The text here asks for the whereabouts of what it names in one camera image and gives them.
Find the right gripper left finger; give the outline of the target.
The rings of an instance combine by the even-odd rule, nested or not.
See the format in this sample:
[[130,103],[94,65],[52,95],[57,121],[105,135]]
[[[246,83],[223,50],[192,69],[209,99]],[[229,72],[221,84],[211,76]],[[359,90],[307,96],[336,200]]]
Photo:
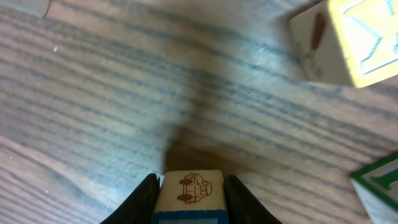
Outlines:
[[149,174],[101,224],[148,224],[160,192],[160,178]]

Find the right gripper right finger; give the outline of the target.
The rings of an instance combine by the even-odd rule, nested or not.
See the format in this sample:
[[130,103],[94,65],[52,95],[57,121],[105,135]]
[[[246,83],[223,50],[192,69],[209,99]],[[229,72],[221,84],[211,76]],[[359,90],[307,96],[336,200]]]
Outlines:
[[282,224],[236,175],[224,179],[229,222],[232,224]]

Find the plain block red car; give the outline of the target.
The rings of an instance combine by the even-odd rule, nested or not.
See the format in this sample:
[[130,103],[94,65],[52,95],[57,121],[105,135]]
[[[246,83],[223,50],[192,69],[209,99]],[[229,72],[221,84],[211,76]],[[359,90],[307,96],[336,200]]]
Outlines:
[[220,170],[180,170],[164,175],[151,218],[153,224],[228,224]]

